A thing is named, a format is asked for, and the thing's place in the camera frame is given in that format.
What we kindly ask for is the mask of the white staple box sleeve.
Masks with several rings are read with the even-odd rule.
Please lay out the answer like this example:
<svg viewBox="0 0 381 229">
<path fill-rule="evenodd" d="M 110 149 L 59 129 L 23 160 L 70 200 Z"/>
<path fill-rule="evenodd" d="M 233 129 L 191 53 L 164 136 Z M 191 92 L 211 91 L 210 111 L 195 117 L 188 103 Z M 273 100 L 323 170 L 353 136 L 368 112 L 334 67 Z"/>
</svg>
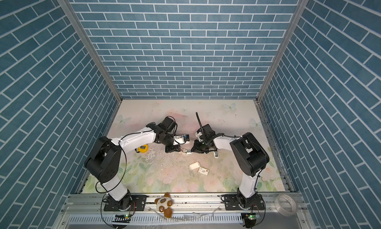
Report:
<svg viewBox="0 0 381 229">
<path fill-rule="evenodd" d="M 203 175 L 208 175 L 209 170 L 207 168 L 204 168 L 204 167 L 199 167 L 198 173 L 203 174 Z"/>
</svg>

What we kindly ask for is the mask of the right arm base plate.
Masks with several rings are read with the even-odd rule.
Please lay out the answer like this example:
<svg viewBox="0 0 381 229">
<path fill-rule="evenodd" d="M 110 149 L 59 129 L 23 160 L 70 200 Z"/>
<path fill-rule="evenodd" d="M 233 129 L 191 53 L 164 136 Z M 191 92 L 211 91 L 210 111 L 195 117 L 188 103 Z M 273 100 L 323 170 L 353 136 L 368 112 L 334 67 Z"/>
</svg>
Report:
<svg viewBox="0 0 381 229">
<path fill-rule="evenodd" d="M 256 193 L 250 198 L 242 194 L 224 194 L 220 196 L 227 211 L 264 210 L 266 208 L 262 195 Z"/>
</svg>

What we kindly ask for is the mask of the cardboard staple tray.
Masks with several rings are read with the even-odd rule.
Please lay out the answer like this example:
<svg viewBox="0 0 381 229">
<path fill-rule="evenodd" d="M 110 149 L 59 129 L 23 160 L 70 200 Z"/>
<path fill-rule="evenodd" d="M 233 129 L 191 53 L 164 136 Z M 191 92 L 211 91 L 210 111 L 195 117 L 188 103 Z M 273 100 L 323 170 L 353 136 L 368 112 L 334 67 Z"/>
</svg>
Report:
<svg viewBox="0 0 381 229">
<path fill-rule="evenodd" d="M 190 170 L 194 170 L 198 168 L 200 168 L 200 163 L 198 161 L 189 165 Z"/>
</svg>

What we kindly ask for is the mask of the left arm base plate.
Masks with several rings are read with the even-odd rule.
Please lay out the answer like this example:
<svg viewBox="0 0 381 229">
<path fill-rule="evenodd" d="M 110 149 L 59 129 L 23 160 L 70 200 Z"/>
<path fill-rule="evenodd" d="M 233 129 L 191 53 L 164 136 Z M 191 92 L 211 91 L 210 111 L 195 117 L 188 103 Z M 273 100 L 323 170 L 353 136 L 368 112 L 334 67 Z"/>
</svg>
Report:
<svg viewBox="0 0 381 229">
<path fill-rule="evenodd" d="M 128 194 L 120 201 L 116 201 L 111 196 L 107 195 L 102 200 L 102 203 L 104 204 L 103 210 L 105 212 L 143 211 L 145 209 L 146 200 L 146 195 Z"/>
</svg>

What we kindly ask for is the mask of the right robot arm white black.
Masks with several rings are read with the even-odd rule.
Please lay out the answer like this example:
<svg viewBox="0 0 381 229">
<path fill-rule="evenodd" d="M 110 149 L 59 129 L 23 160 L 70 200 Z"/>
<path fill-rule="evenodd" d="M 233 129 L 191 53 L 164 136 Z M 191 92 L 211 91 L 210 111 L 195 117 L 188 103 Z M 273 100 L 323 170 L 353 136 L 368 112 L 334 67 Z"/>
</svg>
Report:
<svg viewBox="0 0 381 229">
<path fill-rule="evenodd" d="M 257 183 L 261 172 L 269 163 L 269 155 L 255 136 L 248 132 L 242 136 L 227 136 L 216 133 L 210 125 L 201 126 L 195 133 L 197 139 L 191 149 L 193 153 L 207 154 L 219 150 L 232 151 L 243 172 L 238 192 L 249 199 L 257 193 Z"/>
</svg>

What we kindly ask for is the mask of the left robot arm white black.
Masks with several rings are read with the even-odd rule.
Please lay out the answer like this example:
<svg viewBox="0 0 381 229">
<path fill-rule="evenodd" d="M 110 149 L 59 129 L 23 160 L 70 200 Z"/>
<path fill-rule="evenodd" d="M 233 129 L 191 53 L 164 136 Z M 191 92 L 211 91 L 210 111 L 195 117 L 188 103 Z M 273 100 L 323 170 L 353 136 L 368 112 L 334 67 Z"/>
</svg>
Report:
<svg viewBox="0 0 381 229">
<path fill-rule="evenodd" d="M 124 203 L 123 208 L 130 202 L 130 192 L 122 184 L 118 171 L 121 162 L 127 162 L 127 153 L 146 144 L 163 144 L 167 150 L 179 150 L 175 145 L 176 121 L 167 116 L 160 123 L 147 124 L 141 130 L 129 133 L 123 137 L 109 139 L 101 137 L 96 140 L 84 167 L 96 177 L 100 185 L 117 203 Z"/>
</svg>

